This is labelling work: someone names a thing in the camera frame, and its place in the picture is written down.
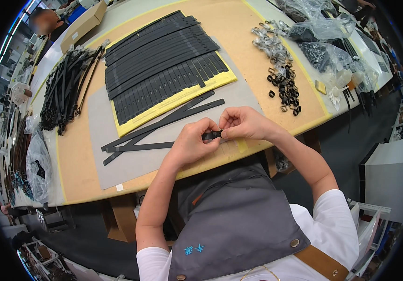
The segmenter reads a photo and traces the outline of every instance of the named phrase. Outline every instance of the white t-shirt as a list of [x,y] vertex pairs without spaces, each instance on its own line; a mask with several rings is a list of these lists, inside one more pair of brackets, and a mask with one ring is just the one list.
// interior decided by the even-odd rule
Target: white t-shirt
[[[359,255],[357,231],[344,194],[332,189],[317,200],[313,217],[305,207],[290,204],[295,221],[311,244],[348,270],[351,270]],[[149,247],[136,255],[141,281],[167,281],[172,252],[162,248]],[[267,263],[266,267],[282,281],[327,280],[323,275],[300,261],[294,255]],[[210,280],[239,281],[249,270]],[[256,267],[243,281],[276,280],[264,267]]]

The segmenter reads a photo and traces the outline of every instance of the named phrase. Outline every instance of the workbench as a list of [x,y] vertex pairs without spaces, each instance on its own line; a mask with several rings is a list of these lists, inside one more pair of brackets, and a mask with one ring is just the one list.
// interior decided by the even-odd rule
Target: workbench
[[[218,39],[249,84],[266,117],[284,127],[292,135],[299,135],[348,111],[348,105],[343,97],[340,101],[340,109],[336,110],[328,97],[315,89],[314,81],[321,80],[321,74],[310,65],[298,45],[288,39],[283,39],[283,43],[294,57],[296,84],[300,92],[305,91],[305,93],[300,93],[300,104],[304,105],[303,112],[294,118],[290,112],[281,111],[281,101],[278,98],[269,98],[269,90],[275,89],[266,80],[269,74],[267,70],[272,65],[266,55],[251,43],[256,36],[250,30],[264,20],[283,20],[289,26],[293,22],[282,11],[265,0],[183,0],[177,2],[172,0],[130,0],[114,3],[108,7],[100,25],[83,37],[86,42],[84,45],[89,48],[97,48],[107,38],[111,42],[115,41],[176,10],[181,10],[185,15],[193,15],[201,22],[203,30],[209,36]],[[27,101],[29,111],[32,111],[33,114],[41,112],[46,90],[44,81],[63,55],[60,43],[65,34],[66,32],[52,45],[37,67],[31,83],[31,91],[34,96]],[[104,69],[104,63],[100,63],[94,70],[94,77],[89,85],[86,99],[104,87]],[[349,99],[349,102],[350,107],[354,108],[359,105],[359,102],[355,90],[351,92],[354,101]],[[128,182],[102,190],[91,148],[87,104],[83,105],[81,115],[67,125],[64,136],[58,136],[56,128],[51,132],[44,131],[54,175],[52,193],[49,194],[49,206],[77,204],[141,191],[148,188],[157,173],[154,171],[138,175],[137,178]],[[242,142],[245,144],[245,148],[242,147],[240,150],[233,140],[222,143],[216,152],[196,163],[185,166],[177,178],[198,174],[272,146],[266,141],[246,139]],[[39,207],[41,204],[31,201],[20,192],[16,195],[15,205]]]

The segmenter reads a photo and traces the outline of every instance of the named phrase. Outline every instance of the hand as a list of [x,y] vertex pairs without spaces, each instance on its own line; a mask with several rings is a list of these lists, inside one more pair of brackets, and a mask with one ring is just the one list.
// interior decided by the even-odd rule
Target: hand
[[212,141],[202,141],[202,134],[219,131],[217,124],[205,117],[195,123],[186,124],[176,139],[166,159],[178,168],[193,163],[206,154],[214,152],[219,147],[220,138]]
[[360,1],[358,1],[361,5],[363,5],[363,6],[369,6],[369,7],[372,7],[373,8],[373,10],[374,9],[376,9],[376,6],[375,5],[373,5],[372,3],[369,3],[369,2],[367,2],[367,1],[364,1],[364,0],[360,0]]
[[252,138],[269,140],[283,128],[251,107],[228,107],[220,116],[222,138]]

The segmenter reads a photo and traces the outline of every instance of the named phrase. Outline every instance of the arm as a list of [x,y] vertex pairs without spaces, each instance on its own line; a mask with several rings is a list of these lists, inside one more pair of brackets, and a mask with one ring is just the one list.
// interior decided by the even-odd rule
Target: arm
[[314,204],[328,190],[339,189],[333,172],[320,154],[256,110],[229,107],[222,113],[219,127],[225,129],[222,138],[244,137],[273,143],[311,186]]
[[138,251],[148,247],[169,250],[162,224],[169,208],[176,174],[184,165],[197,161],[219,147],[219,138],[209,143],[202,141],[203,133],[218,130],[217,124],[209,118],[184,126],[172,149],[165,156],[142,202],[136,222]]
[[369,6],[372,7],[373,9],[376,9],[376,6],[373,5],[372,3],[369,3],[367,1],[364,0],[357,0],[357,2],[361,5],[361,6]]

